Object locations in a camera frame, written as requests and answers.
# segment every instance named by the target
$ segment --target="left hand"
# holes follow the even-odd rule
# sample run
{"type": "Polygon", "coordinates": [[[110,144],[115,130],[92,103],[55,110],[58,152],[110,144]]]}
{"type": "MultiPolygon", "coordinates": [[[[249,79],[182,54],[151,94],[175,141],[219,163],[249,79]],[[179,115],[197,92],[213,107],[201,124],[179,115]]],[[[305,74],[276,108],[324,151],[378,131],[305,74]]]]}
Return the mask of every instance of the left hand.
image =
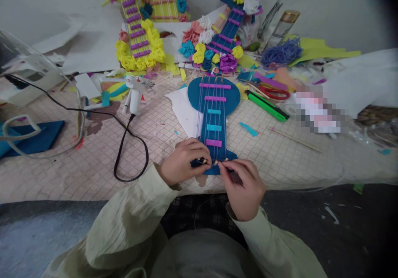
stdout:
{"type": "Polygon", "coordinates": [[[158,167],[158,173],[169,186],[181,183],[211,168],[209,149],[195,138],[182,141],[158,167]],[[192,168],[191,161],[205,158],[206,164],[192,168]]]}

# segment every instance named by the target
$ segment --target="right hand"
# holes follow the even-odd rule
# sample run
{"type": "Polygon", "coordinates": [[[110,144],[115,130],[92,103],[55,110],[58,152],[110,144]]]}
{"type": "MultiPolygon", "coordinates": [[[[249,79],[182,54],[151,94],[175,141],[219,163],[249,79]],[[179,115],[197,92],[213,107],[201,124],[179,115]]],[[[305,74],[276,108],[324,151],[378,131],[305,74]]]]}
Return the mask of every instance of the right hand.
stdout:
{"type": "Polygon", "coordinates": [[[267,189],[258,174],[257,167],[252,161],[241,159],[219,162],[218,167],[237,220],[252,220],[257,215],[258,207],[267,189]],[[232,181],[227,168],[239,175],[243,185],[232,181]]]}

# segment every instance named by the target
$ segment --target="wooden stick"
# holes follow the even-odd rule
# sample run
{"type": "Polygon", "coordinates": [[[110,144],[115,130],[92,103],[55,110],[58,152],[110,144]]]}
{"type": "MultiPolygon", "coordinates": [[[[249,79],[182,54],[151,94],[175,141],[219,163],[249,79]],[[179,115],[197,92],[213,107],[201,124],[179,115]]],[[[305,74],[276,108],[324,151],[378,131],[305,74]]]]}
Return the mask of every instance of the wooden stick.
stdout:
{"type": "Polygon", "coordinates": [[[276,129],[274,129],[274,128],[268,128],[268,130],[270,130],[270,131],[272,131],[272,132],[276,132],[276,133],[278,133],[278,134],[280,134],[280,135],[282,135],[282,136],[284,136],[284,137],[289,138],[290,140],[296,141],[297,143],[299,143],[299,144],[301,144],[301,145],[304,145],[305,147],[308,147],[308,148],[310,148],[310,149],[312,149],[312,150],[314,150],[314,151],[316,151],[316,152],[320,152],[320,153],[322,154],[322,151],[319,150],[318,148],[314,147],[313,145],[310,145],[310,144],[308,144],[308,143],[306,143],[306,142],[303,142],[303,141],[301,141],[301,140],[298,140],[297,138],[294,138],[294,137],[292,137],[292,136],[289,136],[289,135],[287,135],[287,134],[285,134],[285,133],[283,133],[283,132],[281,132],[281,131],[278,131],[278,130],[276,130],[276,129]]]}

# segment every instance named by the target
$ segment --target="hand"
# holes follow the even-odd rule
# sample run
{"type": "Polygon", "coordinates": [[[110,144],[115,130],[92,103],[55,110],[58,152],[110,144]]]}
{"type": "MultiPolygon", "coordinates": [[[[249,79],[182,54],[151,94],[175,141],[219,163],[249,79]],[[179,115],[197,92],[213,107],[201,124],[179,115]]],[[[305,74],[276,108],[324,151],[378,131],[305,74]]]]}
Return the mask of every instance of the hand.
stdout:
{"type": "Polygon", "coordinates": [[[253,162],[241,159],[219,162],[218,167],[236,218],[239,221],[252,220],[257,215],[258,207],[267,189],[258,174],[257,167],[253,162]],[[242,185],[232,181],[227,168],[239,175],[242,185]]]}
{"type": "Polygon", "coordinates": [[[211,168],[209,149],[195,138],[182,141],[158,167],[159,175],[169,186],[181,183],[211,168]],[[192,168],[191,161],[205,158],[206,164],[192,168]]]}

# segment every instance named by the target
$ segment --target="blue felt flower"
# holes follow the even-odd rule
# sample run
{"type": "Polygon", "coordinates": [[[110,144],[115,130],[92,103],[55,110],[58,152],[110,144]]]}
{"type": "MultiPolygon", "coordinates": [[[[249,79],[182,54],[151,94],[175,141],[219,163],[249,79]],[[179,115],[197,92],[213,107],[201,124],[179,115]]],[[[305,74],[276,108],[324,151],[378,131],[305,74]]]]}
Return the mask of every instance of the blue felt flower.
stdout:
{"type": "Polygon", "coordinates": [[[178,49],[178,51],[183,54],[186,58],[190,57],[195,53],[195,47],[191,41],[187,41],[186,43],[182,43],[182,48],[178,49]]]}
{"type": "Polygon", "coordinates": [[[214,56],[214,51],[213,50],[206,50],[204,53],[204,59],[205,60],[211,60],[214,56]]]}
{"type": "Polygon", "coordinates": [[[149,18],[148,12],[145,11],[145,9],[143,7],[140,8],[140,12],[141,12],[141,15],[142,15],[144,20],[147,20],[149,18]]]}
{"type": "Polygon", "coordinates": [[[202,63],[202,68],[209,71],[211,69],[211,60],[205,59],[202,63]]]}
{"type": "Polygon", "coordinates": [[[187,10],[187,1],[186,0],[177,0],[177,7],[180,13],[184,13],[187,10]]]}

